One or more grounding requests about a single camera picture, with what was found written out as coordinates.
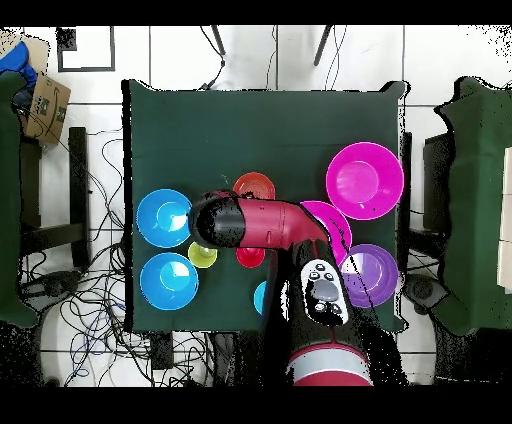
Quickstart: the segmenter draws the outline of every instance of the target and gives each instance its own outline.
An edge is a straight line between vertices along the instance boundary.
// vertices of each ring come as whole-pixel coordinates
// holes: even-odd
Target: pink bowl
[[[345,217],[332,205],[316,200],[301,202],[316,219],[318,219],[331,236],[331,248],[336,259],[336,265],[340,265],[347,256],[347,251],[352,247],[352,231]]]
[[[349,218],[370,220],[387,214],[400,200],[404,172],[397,157],[380,144],[354,143],[331,161],[327,195]]]

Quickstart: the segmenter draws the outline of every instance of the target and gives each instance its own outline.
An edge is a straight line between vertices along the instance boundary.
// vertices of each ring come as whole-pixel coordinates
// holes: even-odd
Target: cardboard box
[[[28,48],[28,63],[37,72],[37,82],[28,117],[21,116],[23,132],[27,137],[58,144],[71,90],[45,75],[48,67],[49,44],[25,34],[0,30],[0,58],[20,41]]]
[[[24,134],[59,144],[70,94],[69,88],[38,72],[30,115],[21,120]]]

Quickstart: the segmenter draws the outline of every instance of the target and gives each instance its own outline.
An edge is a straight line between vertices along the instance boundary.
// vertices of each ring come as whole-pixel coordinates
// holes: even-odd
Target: blue object
[[[28,64],[28,48],[23,41],[0,59],[0,73],[3,71],[19,72],[27,80],[27,87],[36,85],[37,74]]]
[[[267,282],[263,281],[256,290],[254,290],[254,307],[258,311],[260,315],[263,314],[263,297],[265,296],[265,287],[267,286]]]
[[[177,253],[153,256],[140,272],[140,288],[144,297],[163,311],[187,306],[198,287],[199,277],[194,265]]]
[[[178,191],[152,191],[139,203],[137,227],[154,246],[178,246],[190,236],[188,213],[191,207],[190,201]]]

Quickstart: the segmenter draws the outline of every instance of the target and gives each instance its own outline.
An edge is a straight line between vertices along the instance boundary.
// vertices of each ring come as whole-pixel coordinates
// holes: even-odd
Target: yellow bowl
[[[188,259],[197,268],[209,268],[217,260],[217,249],[199,246],[194,241],[188,248]]]

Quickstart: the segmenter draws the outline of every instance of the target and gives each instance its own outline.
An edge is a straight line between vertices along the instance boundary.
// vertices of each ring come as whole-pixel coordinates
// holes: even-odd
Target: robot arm
[[[276,200],[207,193],[193,205],[190,232],[204,247],[258,247],[285,252],[277,267],[280,280],[270,298],[280,299],[286,280],[289,343],[283,373],[294,385],[371,385],[357,325],[329,235],[302,206]],[[267,295],[264,317],[268,318]],[[267,320],[267,329],[273,326]]]

